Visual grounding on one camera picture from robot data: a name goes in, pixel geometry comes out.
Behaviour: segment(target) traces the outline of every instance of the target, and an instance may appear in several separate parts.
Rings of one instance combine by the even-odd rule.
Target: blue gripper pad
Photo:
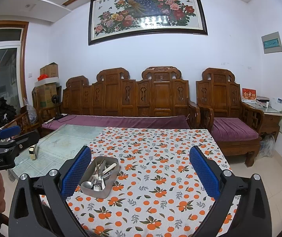
[[[0,130],[0,139],[4,140],[9,137],[18,135],[21,133],[21,128],[19,126],[9,127],[3,130]]]
[[[220,196],[219,180],[211,170],[206,160],[202,157],[199,148],[194,146],[190,149],[189,160],[195,169],[208,196],[217,200]]]
[[[85,148],[82,154],[73,163],[70,170],[62,180],[61,196],[65,200],[67,197],[71,197],[74,194],[74,190],[78,186],[78,182],[84,175],[89,163],[92,159],[92,152],[90,148]]]

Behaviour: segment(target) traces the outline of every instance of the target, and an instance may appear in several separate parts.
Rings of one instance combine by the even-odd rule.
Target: white box
[[[276,111],[282,111],[282,99],[278,97],[273,97],[271,100],[271,107]]]
[[[57,82],[59,82],[58,77],[49,77],[35,82],[35,87],[42,86],[45,84],[57,83]]]

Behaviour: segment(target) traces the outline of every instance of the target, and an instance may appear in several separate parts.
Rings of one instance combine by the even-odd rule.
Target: metal screw
[[[223,174],[227,177],[231,176],[232,175],[232,172],[230,170],[224,170],[223,171]]]
[[[57,173],[58,173],[58,171],[57,171],[57,170],[52,169],[52,170],[50,170],[49,175],[51,175],[51,176],[55,176]]]
[[[26,178],[27,178],[27,174],[22,174],[22,175],[21,175],[21,179],[22,179],[22,180],[25,180]]]
[[[254,179],[255,179],[255,180],[260,180],[260,175],[255,174],[255,175],[254,175]]]

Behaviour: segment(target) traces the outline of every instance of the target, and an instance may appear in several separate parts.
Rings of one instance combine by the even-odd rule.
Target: glass table top
[[[264,112],[264,114],[267,114],[267,115],[277,115],[277,116],[282,116],[282,112],[279,112],[273,108],[265,108],[263,106],[260,106],[256,103],[248,103],[248,102],[244,102],[245,104],[249,105],[249,106],[252,106],[253,108],[255,109],[259,109],[259,110],[262,110]]]
[[[36,145],[37,159],[32,160],[29,149],[15,158],[16,166],[9,169],[18,179],[27,173],[30,177],[42,176],[51,169],[59,169],[62,164],[73,159],[79,150],[96,138],[104,127],[63,125],[56,131],[40,139]]]

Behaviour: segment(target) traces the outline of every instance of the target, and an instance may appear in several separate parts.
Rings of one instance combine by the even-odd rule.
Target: fan
[[[52,97],[51,97],[51,101],[55,104],[55,109],[57,111],[55,117],[53,118],[54,120],[59,120],[63,117],[65,117],[65,115],[62,115],[60,114],[60,110],[58,108],[58,104],[59,104],[59,96],[57,94],[54,94]]]

